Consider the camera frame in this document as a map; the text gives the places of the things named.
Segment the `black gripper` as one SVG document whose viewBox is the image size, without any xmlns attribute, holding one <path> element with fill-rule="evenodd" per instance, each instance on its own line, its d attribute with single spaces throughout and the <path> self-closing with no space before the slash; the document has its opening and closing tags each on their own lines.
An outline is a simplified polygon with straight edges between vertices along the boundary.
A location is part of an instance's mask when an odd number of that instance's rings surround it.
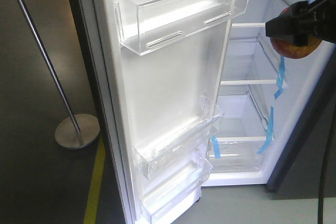
<svg viewBox="0 0 336 224">
<path fill-rule="evenodd" d="M 300 21 L 308 7 L 309 34 L 335 43 L 335 0 L 315 0 L 308 5 L 299 1 L 286 7 L 276 18 L 265 24 L 266 36 L 281 39 L 293 46 L 308 45 L 308 35 L 300 29 Z"/>
</svg>

